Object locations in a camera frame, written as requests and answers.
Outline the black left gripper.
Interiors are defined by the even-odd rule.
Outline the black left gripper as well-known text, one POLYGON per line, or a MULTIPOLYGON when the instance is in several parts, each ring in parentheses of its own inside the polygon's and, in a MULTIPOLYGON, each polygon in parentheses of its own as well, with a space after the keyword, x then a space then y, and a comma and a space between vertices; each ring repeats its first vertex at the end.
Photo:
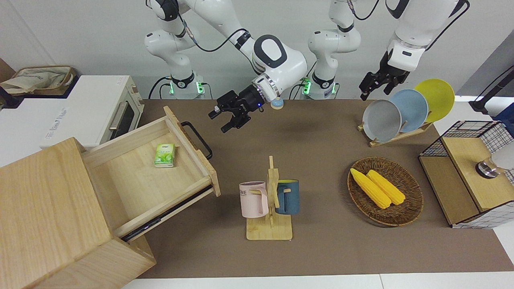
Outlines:
POLYGON ((392 52, 385 52, 379 63, 379 70, 376 73, 368 72, 359 85, 361 90, 360 99, 366 101, 369 94, 375 90, 380 83, 386 83, 384 93, 389 95, 399 84, 404 83, 409 71, 393 67, 388 64, 392 52))

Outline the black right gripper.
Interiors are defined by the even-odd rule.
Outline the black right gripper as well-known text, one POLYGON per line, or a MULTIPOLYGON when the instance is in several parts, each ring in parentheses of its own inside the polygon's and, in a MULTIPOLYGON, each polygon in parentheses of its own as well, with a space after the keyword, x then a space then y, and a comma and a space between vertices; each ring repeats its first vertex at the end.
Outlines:
POLYGON ((222 112, 233 113, 231 119, 221 127, 223 133, 232 128, 240 129, 251 120, 249 112, 258 110, 265 104, 265 99, 254 85, 249 85, 241 92, 236 93, 230 90, 217 99, 217 105, 208 113, 208 117, 213 120, 222 112))

